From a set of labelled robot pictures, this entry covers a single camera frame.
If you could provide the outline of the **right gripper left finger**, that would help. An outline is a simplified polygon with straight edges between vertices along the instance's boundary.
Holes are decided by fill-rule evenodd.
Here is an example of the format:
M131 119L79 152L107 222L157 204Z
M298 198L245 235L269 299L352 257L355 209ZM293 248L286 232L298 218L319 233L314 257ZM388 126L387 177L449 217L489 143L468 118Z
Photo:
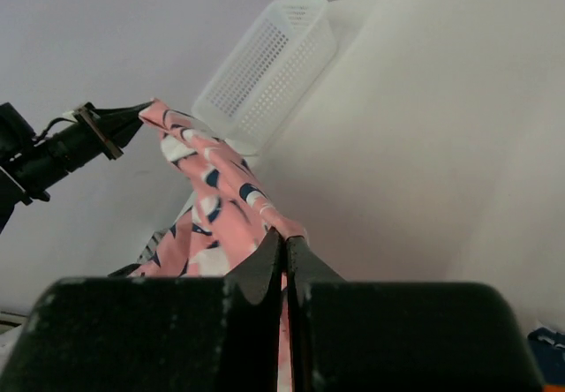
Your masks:
M222 277L69 277L38 299L4 391L274 391L283 241Z

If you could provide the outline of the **pink star patterned shorts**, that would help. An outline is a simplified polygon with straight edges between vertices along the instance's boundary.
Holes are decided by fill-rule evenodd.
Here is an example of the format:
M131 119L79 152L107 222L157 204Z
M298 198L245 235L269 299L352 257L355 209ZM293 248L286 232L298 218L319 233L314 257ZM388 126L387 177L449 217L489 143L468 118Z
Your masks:
M153 99L139 119L159 132L162 155L191 182L194 198L132 276L224 276L271 228L283 238L305 235L274 207L248 161L198 118Z

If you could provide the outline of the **blue orange patterned shorts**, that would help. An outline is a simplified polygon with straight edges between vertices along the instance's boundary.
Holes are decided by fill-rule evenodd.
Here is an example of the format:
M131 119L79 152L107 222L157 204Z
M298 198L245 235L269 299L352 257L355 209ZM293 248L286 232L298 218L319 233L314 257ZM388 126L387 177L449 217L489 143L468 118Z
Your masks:
M544 380L552 385L564 386L564 334L540 327L527 335L527 341Z

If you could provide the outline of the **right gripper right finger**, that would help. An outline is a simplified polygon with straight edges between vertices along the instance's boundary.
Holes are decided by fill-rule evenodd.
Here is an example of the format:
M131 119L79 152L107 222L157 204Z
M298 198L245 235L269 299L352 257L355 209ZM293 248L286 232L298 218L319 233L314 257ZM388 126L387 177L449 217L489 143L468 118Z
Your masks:
M483 283L347 282L286 242L296 391L540 391L502 294Z

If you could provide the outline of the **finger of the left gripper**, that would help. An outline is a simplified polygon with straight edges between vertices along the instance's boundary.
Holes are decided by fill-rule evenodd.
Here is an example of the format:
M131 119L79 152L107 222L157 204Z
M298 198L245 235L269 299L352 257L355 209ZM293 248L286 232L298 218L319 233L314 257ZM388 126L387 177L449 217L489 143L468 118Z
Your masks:
M149 108L154 102L143 102L141 104L136 104L130 107L112 108L112 109L101 109L95 108L94 113L100 120L136 120L139 118L139 113Z

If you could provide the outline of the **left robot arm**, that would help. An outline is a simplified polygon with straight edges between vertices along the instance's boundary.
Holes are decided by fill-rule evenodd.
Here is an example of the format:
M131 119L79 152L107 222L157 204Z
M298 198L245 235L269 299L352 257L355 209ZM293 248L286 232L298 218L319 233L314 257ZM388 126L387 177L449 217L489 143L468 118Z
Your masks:
M99 155L116 160L142 126L149 102L97 109L87 102L51 120L41 133L8 102L1 105L1 226L14 208L48 202L48 189Z

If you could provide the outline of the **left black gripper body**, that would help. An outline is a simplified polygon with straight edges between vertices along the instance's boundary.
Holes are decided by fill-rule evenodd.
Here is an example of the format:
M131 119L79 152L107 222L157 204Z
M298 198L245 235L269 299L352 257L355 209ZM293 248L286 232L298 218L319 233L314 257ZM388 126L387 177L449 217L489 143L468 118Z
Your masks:
M94 138L110 160L123 155L126 147L141 127L140 118L136 120L100 120L94 113L95 106L91 102L76 108L72 114Z

